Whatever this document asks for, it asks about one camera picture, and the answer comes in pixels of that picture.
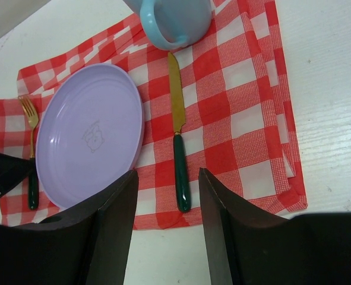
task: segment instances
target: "mug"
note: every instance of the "mug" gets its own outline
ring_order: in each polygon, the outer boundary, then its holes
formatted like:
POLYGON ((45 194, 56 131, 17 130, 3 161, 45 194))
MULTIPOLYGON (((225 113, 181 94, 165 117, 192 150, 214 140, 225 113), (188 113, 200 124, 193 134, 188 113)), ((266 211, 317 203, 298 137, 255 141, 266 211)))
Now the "mug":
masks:
POLYGON ((200 40, 211 24, 210 0, 124 0, 141 18, 146 36, 163 50, 200 40))

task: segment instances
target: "green knife handle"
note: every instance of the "green knife handle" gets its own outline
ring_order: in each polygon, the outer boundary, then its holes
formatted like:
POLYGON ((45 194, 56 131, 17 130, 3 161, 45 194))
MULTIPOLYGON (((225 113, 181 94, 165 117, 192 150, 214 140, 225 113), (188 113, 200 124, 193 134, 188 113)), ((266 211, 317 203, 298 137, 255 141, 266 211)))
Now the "green knife handle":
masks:
POLYGON ((185 146, 180 134, 174 135, 175 189, 178 209, 186 213, 191 209, 185 146))
POLYGON ((35 210, 39 205, 39 182, 37 169, 35 167, 35 158, 30 159, 34 163, 34 169, 29 175, 29 189, 27 193, 27 199, 29 203, 29 209, 35 210))

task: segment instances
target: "plate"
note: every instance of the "plate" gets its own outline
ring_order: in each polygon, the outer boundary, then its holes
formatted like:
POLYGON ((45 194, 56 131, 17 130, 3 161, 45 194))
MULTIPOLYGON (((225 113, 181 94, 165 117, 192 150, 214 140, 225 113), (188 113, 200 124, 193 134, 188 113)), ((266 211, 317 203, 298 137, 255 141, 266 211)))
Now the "plate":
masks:
POLYGON ((38 132, 36 166, 48 198, 70 208, 132 169, 143 124, 140 95, 121 68, 95 64, 70 76, 38 132))

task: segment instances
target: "gold fork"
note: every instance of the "gold fork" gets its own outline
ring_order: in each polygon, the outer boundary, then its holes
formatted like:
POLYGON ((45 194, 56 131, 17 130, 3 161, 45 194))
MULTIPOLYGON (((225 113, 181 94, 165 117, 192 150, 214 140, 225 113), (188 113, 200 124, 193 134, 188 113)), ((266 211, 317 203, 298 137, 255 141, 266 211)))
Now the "gold fork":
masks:
POLYGON ((29 202, 29 209, 35 210, 38 208, 39 205, 39 183, 38 183, 38 175, 37 170, 35 168, 35 153, 34 153, 34 130, 38 125, 39 117, 37 110, 35 109, 34 105, 32 104, 29 97, 26 95, 22 95, 18 97, 23 111, 27 117, 27 121, 29 122, 31 128, 30 134, 30 161, 34 163, 33 172, 29 175, 29 190, 28 190, 28 202, 29 202))

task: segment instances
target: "white table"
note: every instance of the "white table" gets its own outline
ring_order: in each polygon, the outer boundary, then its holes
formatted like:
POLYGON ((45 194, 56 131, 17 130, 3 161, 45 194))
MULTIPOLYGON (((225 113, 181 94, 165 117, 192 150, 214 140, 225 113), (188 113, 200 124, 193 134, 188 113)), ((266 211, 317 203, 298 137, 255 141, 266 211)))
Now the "white table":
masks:
MULTIPOLYGON (((130 14, 121 1, 51 0, 1 38, 0 98, 16 96, 20 68, 66 52, 130 14)), ((305 213, 351 211, 351 0, 276 2, 305 213)), ((210 284, 202 226, 134 231, 125 284, 210 284)))

